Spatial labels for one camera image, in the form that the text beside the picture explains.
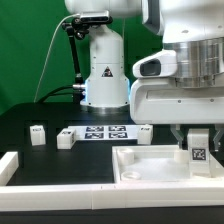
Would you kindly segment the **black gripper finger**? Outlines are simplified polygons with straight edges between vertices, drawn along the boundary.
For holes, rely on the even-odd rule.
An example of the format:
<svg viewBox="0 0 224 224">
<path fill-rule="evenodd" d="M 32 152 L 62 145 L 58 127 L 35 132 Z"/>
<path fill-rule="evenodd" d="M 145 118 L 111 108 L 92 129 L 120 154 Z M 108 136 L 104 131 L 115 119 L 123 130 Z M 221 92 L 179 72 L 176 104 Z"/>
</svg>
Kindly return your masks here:
<svg viewBox="0 0 224 224">
<path fill-rule="evenodd" d="M 177 140 L 179 148 L 183 147 L 183 141 L 184 141 L 184 135 L 181 131 L 181 126 L 179 124 L 171 124 L 170 125 L 170 130 L 174 137 Z"/>
<path fill-rule="evenodd" d="M 224 136 L 224 124 L 215 125 L 215 134 L 213 137 L 214 151 L 218 152 L 221 146 L 220 140 Z"/>
</svg>

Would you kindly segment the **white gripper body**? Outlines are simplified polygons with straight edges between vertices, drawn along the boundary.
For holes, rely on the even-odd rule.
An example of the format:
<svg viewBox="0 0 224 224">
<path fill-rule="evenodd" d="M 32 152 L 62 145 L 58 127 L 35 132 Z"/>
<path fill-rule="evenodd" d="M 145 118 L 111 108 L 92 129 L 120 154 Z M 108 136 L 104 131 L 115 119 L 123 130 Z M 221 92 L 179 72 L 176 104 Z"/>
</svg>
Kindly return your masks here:
<svg viewBox="0 0 224 224">
<path fill-rule="evenodd" d="M 138 79 L 130 93 L 136 124 L 224 124 L 224 88 L 176 88 L 168 78 Z"/>
</svg>

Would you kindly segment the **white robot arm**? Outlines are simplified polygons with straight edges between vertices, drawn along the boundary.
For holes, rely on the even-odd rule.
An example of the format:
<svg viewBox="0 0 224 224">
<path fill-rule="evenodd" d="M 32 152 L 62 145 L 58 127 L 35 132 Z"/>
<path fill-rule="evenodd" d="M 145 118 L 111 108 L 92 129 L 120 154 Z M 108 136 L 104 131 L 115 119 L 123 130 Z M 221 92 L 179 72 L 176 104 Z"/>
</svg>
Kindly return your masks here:
<svg viewBox="0 0 224 224">
<path fill-rule="evenodd" d="M 138 55 L 130 114 L 137 124 L 213 125 L 213 147 L 224 142 L 224 0 L 65 0 L 88 19 L 107 11 L 137 16 Z"/>
</svg>

